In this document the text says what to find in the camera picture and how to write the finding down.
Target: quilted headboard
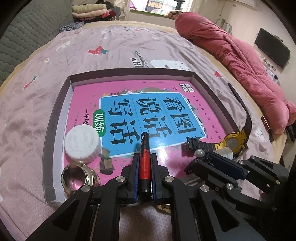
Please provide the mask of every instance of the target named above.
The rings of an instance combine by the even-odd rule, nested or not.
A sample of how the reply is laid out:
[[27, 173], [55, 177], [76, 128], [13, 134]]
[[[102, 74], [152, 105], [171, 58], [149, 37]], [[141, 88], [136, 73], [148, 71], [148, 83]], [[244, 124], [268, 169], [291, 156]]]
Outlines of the quilted headboard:
[[15, 16], [0, 38], [0, 85], [15, 66], [52, 40], [59, 27], [74, 22], [72, 4], [73, 0], [31, 0]]

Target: green label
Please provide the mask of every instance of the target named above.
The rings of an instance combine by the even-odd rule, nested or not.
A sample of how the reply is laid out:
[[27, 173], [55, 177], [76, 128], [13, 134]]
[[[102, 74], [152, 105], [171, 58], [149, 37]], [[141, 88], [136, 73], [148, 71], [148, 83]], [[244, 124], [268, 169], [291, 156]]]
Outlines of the green label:
[[103, 110], [96, 110], [94, 112], [93, 128], [96, 129], [100, 137], [102, 137], [106, 133], [105, 112]]

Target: red and black marker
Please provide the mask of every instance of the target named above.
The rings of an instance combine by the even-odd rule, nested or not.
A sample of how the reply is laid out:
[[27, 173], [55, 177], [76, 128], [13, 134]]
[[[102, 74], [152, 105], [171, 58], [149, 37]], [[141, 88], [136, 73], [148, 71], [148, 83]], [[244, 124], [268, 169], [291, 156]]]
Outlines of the red and black marker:
[[141, 135], [138, 195], [140, 201], [151, 199], [150, 143], [147, 132], [143, 132]]

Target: wall-mounted television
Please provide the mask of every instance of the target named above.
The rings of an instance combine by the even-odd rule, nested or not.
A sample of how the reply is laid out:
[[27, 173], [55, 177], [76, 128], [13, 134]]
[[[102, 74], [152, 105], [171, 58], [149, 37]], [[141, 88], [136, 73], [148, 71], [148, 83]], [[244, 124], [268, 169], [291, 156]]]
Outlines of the wall-mounted television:
[[278, 37], [263, 28], [260, 29], [255, 44], [282, 68], [285, 67], [290, 59], [291, 51], [287, 46], [285, 46]]

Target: bed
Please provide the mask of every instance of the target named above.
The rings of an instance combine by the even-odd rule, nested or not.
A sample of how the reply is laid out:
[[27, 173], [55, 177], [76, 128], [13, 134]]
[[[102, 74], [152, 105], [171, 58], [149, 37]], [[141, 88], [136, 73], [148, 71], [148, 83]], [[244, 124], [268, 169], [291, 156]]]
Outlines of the bed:
[[[108, 55], [88, 54], [99, 45], [108, 50]], [[97, 69], [135, 67], [132, 61], [135, 51], [141, 53], [149, 67], [153, 67], [153, 59], [184, 62], [182, 68], [195, 71], [211, 87], [241, 129], [245, 113], [239, 110], [239, 104], [226, 88], [228, 82], [234, 85], [250, 112], [253, 129], [259, 129], [265, 139], [259, 140], [253, 131], [249, 150], [243, 158], [256, 155], [279, 162], [286, 133], [274, 136], [274, 141], [269, 142], [260, 108], [208, 52], [169, 27], [125, 21], [89, 23], [80, 29], [62, 32], [37, 49], [15, 67], [0, 87], [0, 193], [3, 197], [0, 218], [15, 240], [25, 240], [56, 209], [44, 201], [41, 159], [48, 120], [67, 76]], [[259, 199], [258, 188], [247, 181], [239, 184], [244, 194]], [[170, 216], [151, 205], [126, 208], [120, 218], [120, 240], [143, 237], [171, 240]]]

